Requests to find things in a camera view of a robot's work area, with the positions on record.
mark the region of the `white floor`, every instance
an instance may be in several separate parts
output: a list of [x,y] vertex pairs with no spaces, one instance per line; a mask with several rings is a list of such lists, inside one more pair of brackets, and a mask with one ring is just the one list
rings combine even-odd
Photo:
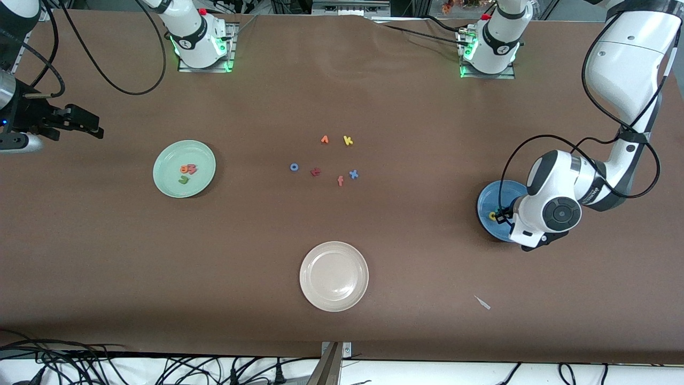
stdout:
[[[202,362],[202,358],[193,361]],[[241,359],[238,367],[249,361]],[[117,358],[113,360],[117,369],[129,385],[152,385],[164,369],[166,359],[163,358]],[[221,365],[223,377],[229,373],[232,358],[222,358],[220,363],[211,362],[204,369],[214,374],[217,380],[218,365]],[[273,358],[264,358],[252,365],[240,378],[246,381],[259,371],[272,366]],[[317,361],[304,360],[285,364],[283,375],[293,379],[311,374]],[[124,385],[116,374],[106,365],[105,371],[111,385]],[[4,360],[0,362],[0,385],[11,385],[19,381],[30,380],[42,365],[33,360]],[[340,385],[355,385],[370,381],[369,385],[397,384],[429,384],[429,385],[497,385],[504,381],[514,364],[487,362],[409,362],[409,361],[345,361],[341,371]],[[578,385],[599,385],[603,374],[603,366],[573,364],[573,371]],[[78,380],[75,371],[64,369],[74,381]],[[188,369],[178,370],[163,381],[164,384],[175,384],[185,375]],[[275,372],[265,375],[274,379]],[[206,385],[203,375],[189,377],[184,385]],[[556,364],[523,364],[515,373],[509,385],[564,385],[557,372]],[[605,385],[677,385],[684,384],[684,368],[612,365],[609,367]],[[59,385],[57,376],[48,373],[43,377],[41,385]]]

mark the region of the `small white object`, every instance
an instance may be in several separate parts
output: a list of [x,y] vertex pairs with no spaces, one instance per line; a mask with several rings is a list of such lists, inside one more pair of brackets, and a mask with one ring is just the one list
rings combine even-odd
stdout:
[[492,308],[491,306],[487,305],[487,303],[485,301],[482,301],[477,295],[473,295],[473,297],[475,297],[476,300],[479,301],[479,304],[484,306],[485,309],[489,310]]

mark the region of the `blue plate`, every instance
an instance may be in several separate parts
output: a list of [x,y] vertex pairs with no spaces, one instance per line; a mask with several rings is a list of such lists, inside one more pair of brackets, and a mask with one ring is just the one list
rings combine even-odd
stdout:
[[[527,194],[527,187],[524,184],[504,180],[503,188],[501,189],[501,206],[504,208],[517,198]],[[487,185],[477,198],[477,217],[485,230],[494,237],[511,242],[508,238],[511,227],[508,223],[498,224],[489,218],[491,212],[496,212],[499,208],[499,181],[495,181]]]

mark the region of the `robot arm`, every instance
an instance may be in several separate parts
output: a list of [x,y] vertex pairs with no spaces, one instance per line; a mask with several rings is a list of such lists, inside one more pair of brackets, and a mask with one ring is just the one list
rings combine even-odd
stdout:
[[498,0],[495,7],[490,19],[475,24],[476,39],[463,55],[475,69],[489,75],[502,72],[513,62],[534,13],[529,0]]
[[38,151],[39,136],[59,140],[59,129],[100,139],[104,135],[97,116],[73,104],[64,109],[51,106],[44,98],[50,95],[40,94],[10,72],[39,16],[38,0],[0,0],[0,153]]
[[537,159],[527,178],[527,195],[512,205],[510,239],[526,251],[567,234],[578,224],[582,206],[597,211],[619,206],[624,197],[607,184],[620,195],[631,190],[660,104],[659,96],[651,103],[658,92],[658,69],[681,25],[678,12],[631,11],[633,4],[637,1],[620,4],[624,11],[609,19],[586,65],[587,85],[614,107],[620,120],[632,123],[632,130],[620,128],[606,162],[593,160],[600,173],[588,159],[564,151]]
[[226,22],[206,11],[200,14],[192,0],[142,0],[159,14],[171,34],[176,52],[190,67],[203,69],[227,54],[219,41],[226,37]]

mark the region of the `white plate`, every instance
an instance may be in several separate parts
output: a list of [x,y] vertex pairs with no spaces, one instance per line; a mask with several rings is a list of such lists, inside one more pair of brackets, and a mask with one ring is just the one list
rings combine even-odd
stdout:
[[356,305],[366,293],[368,265],[361,253],[347,243],[322,243],[304,258],[300,286],[315,307],[341,312]]

